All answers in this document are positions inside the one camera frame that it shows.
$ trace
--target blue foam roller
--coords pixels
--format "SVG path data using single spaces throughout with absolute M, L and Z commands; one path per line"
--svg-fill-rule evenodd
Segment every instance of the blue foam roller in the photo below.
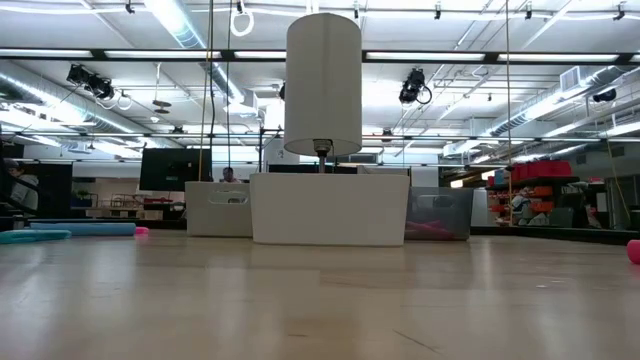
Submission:
M 69 230 L 73 236 L 133 236 L 134 223 L 31 223 L 35 230 Z
M 67 230 L 11 230 L 0 233 L 0 244 L 66 240 L 70 237 L 71 231 Z

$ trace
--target fluorescent light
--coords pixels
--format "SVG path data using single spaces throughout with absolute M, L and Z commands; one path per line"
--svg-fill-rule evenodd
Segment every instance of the fluorescent light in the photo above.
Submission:
M 124 158 L 139 158 L 142 157 L 142 154 L 131 150 L 131 149 L 127 149 L 124 146 L 120 146 L 120 145 L 115 145 L 115 144 L 110 144 L 110 143 L 103 143 L 103 142 L 96 142 L 93 144 L 93 146 L 100 150 L 100 151 L 104 151 L 108 154 L 113 154 L 113 155 L 117 155 L 117 156 L 122 156 Z
M 191 50 L 106 50 L 104 54 L 110 59 L 219 59 L 219 51 Z
M 413 140 L 434 140 L 434 141 L 469 140 L 469 137 L 468 136 L 414 136 Z
M 367 52 L 370 60 L 482 61 L 480 53 Z
M 600 139 L 578 139 L 578 138 L 542 138 L 545 142 L 599 142 Z
M 570 153 L 570 152 L 572 152 L 574 150 L 577 150 L 577 149 L 579 149 L 581 147 L 582 147 L 582 145 L 576 145 L 576 146 L 568 147 L 566 149 L 562 149 L 562 150 L 558 150 L 558 151 L 554 152 L 553 155 L 567 154 L 567 153 Z
M 640 138 L 611 138 L 609 142 L 640 142 Z
M 545 154 L 520 155 L 520 156 L 514 157 L 513 161 L 515 161 L 515 162 L 527 162 L 527 161 L 531 161 L 531 160 L 536 160 L 536 159 L 541 158 L 543 156 L 545 156 Z
M 202 134 L 150 134 L 151 137 L 163 137 L 163 138 L 201 138 Z
M 561 62 L 589 62 L 615 61 L 617 54 L 510 54 L 509 61 L 561 61 Z M 500 54 L 498 61 L 507 61 L 507 54 Z
M 238 59 L 286 59 L 286 51 L 236 51 Z
M 482 173 L 480 175 L 480 177 L 482 178 L 482 180 L 489 180 L 489 176 L 495 176 L 496 175 L 496 171 L 487 171 L 486 173 Z
M 616 136 L 616 135 L 622 135 L 622 134 L 626 134 L 626 133 L 638 131 L 638 130 L 640 130 L 640 121 L 624 124 L 624 125 L 618 125 L 612 129 L 608 129 L 601 132 L 600 134 L 598 134 L 598 136 L 600 137 Z
M 363 135 L 363 140 L 402 140 L 404 137 L 402 136 L 393 136 L 393 135 Z
M 49 145 L 49 146 L 55 146 L 55 147 L 60 147 L 60 143 L 50 139 L 50 138 L 46 138 L 44 136 L 40 136 L 40 135 L 35 135 L 31 137 L 32 140 L 39 142 L 40 144 L 44 144 L 44 145 Z
M 478 164 L 478 163 L 481 163 L 481 162 L 485 162 L 485 161 L 487 161 L 487 160 L 491 160 L 491 156 L 489 156 L 489 155 L 482 155 L 482 156 L 480 156 L 479 158 L 477 158 L 477 159 L 473 160 L 473 163 L 474 163 L 474 164 Z
M 442 148 L 417 148 L 412 147 L 405 150 L 407 154 L 433 154 L 440 155 L 442 154 Z
M 124 133 L 124 134 L 118 134 L 118 133 L 92 133 L 91 134 L 92 137 L 112 137 L 112 136 L 116 136 L 116 137 L 142 137 L 144 136 L 143 133 Z
M 2 57 L 43 57 L 43 58 L 92 58 L 89 50 L 56 50 L 56 49 L 0 49 Z

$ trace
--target white box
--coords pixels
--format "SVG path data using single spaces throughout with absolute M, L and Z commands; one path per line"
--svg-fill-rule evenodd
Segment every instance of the white box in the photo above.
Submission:
M 408 196 L 402 175 L 253 174 L 253 241 L 401 246 Z

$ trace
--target cable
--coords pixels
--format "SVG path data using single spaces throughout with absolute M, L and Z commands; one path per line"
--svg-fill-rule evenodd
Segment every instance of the cable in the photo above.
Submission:
M 507 163 L 509 171 L 511 171 L 511 38 L 509 36 L 509 1 L 505 2 L 505 26 L 507 32 L 507 136 L 509 137 Z M 509 227 L 513 226 L 513 177 L 509 176 Z
M 416 101 L 418 102 L 418 104 L 427 105 L 427 104 L 429 104 L 429 103 L 431 102 L 431 100 L 433 99 L 433 93 L 431 92 L 431 89 L 429 89 L 429 88 L 427 87 L 427 85 L 425 85 L 425 86 L 422 88 L 422 91 L 423 91 L 423 92 L 424 92 L 424 90 L 427 90 L 427 92 L 429 93 L 429 100 L 427 100 L 427 101 L 425 101 L 425 102 L 422 102 L 422 101 L 420 101 L 420 99 L 416 98 Z
M 209 9 L 213 9 L 213 0 L 209 0 Z M 209 12 L 209 19 L 208 19 L 208 29 L 207 29 L 207 62 L 209 62 L 209 69 L 211 69 L 212 66 L 212 59 L 209 56 L 210 52 L 211 52 L 211 42 L 212 42 L 212 38 L 211 38 L 211 28 L 213 26 L 213 11 Z M 202 153 L 203 153 L 203 147 L 204 147 L 204 116 L 206 113 L 206 109 L 207 109 L 207 78 L 209 77 L 209 74 L 207 74 L 207 72 L 205 71 L 204 73 L 204 89 L 203 89 L 203 97 L 202 97 L 202 119 L 201 119 L 201 123 L 200 123 L 200 154 L 199 154 L 199 160 L 198 160 L 198 180 L 201 181 L 202 180 Z M 210 176 L 208 179 L 208 181 L 212 181 L 213 178 L 212 176 Z
M 631 214 L 629 213 L 627 202 L 624 200 L 624 195 L 622 195 L 622 187 L 620 187 L 620 181 L 618 181 L 618 172 L 616 171 L 616 164 L 613 161 L 613 152 L 611 152 L 609 135 L 607 135 L 607 149 L 609 150 L 609 161 L 611 162 L 611 171 L 613 172 L 613 180 L 616 183 L 616 187 L 618 188 L 618 193 L 620 194 L 620 199 L 622 200 L 622 206 L 624 207 L 624 211 L 627 214 L 627 220 L 631 221 Z
M 233 11 L 233 4 L 231 3 L 231 1 L 229 1 L 229 11 Z M 229 29 L 231 29 L 231 24 L 232 24 L 232 18 L 231 16 L 229 16 Z M 227 49 L 231 49 L 231 34 L 230 32 L 227 33 Z M 227 110 L 229 107 L 229 61 L 227 61 L 227 91 L 226 91 L 226 95 L 227 97 L 225 98 L 225 101 L 227 102 Z M 231 128 L 229 127 L 229 113 L 230 111 L 227 111 L 227 162 L 228 162 L 228 167 L 231 167 Z

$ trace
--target foam pad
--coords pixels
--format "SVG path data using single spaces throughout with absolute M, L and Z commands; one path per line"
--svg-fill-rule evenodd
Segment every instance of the foam pad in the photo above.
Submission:
M 631 240 L 627 244 L 627 255 L 632 263 L 640 265 L 640 240 Z
M 73 236 L 133 236 L 134 223 L 31 223 L 34 230 L 68 230 Z
M 67 230 L 10 230 L 0 233 L 0 244 L 66 240 L 70 237 L 71 232 Z

